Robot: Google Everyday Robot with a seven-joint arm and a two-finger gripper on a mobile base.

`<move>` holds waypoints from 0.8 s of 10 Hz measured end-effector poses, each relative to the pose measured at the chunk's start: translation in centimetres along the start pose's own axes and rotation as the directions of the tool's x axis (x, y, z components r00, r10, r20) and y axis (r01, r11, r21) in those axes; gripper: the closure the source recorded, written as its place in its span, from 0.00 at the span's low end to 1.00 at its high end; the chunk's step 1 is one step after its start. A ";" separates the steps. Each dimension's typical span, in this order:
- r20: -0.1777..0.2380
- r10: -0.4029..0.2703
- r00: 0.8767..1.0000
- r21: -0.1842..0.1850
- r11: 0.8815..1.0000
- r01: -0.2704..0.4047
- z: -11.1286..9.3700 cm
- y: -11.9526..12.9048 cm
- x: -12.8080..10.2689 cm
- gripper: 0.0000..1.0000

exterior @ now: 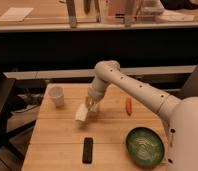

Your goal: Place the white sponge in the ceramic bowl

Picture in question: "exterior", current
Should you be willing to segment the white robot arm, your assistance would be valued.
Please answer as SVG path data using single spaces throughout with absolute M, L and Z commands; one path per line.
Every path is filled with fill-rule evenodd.
M 114 84 L 155 113 L 168 133 L 167 171 L 198 171 L 198 97 L 180 99 L 166 91 L 131 78 L 120 71 L 117 61 L 100 61 L 88 88 L 91 110 Z

